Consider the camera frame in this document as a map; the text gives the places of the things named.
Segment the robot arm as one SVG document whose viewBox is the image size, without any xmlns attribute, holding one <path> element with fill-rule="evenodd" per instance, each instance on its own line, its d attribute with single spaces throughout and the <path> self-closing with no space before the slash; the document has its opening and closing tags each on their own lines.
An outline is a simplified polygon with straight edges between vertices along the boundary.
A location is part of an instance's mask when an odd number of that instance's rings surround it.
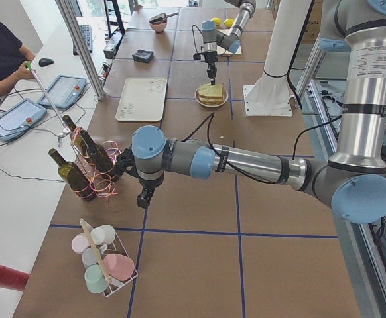
<svg viewBox="0 0 386 318">
<path fill-rule="evenodd" d="M 386 124 L 386 1 L 325 1 L 320 43 L 349 50 L 346 89 L 336 150 L 325 161 L 290 154 L 300 115 L 289 101 L 288 74 L 311 13 L 311 1 L 282 1 L 263 64 L 247 90 L 252 104 L 229 127 L 234 140 L 211 143 L 169 138 L 154 125 L 131 139 L 131 173 L 142 185 L 139 207 L 149 206 L 165 172 L 207 179 L 213 172 L 290 186 L 353 223 L 386 216 L 386 163 L 381 149 Z"/>
<path fill-rule="evenodd" d="M 223 33 L 216 28 L 214 21 L 208 20 L 202 23 L 202 40 L 204 47 L 204 60 L 207 63 L 207 74 L 210 84 L 216 83 L 218 61 L 217 47 L 235 54 L 240 47 L 240 38 L 248 21 L 253 17 L 256 9 L 254 0 L 226 1 L 240 9 L 228 33 Z"/>
</svg>

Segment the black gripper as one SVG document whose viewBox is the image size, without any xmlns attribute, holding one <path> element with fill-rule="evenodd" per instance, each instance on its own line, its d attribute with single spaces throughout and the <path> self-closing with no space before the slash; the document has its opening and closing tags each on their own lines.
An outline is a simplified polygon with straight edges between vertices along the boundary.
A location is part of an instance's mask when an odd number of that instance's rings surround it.
<svg viewBox="0 0 386 318">
<path fill-rule="evenodd" d="M 138 179 L 142 185 L 142 191 L 137 196 L 137 206 L 147 208 L 151 203 L 155 189 L 163 183 L 163 171 L 144 172 L 137 168 Z"/>
<path fill-rule="evenodd" d="M 216 51 L 204 52 L 204 61 L 208 65 L 207 75 L 208 75 L 208 78 L 210 79 L 210 83 L 215 83 L 216 72 L 217 72 L 215 63 L 218 61 L 217 52 Z"/>
</svg>

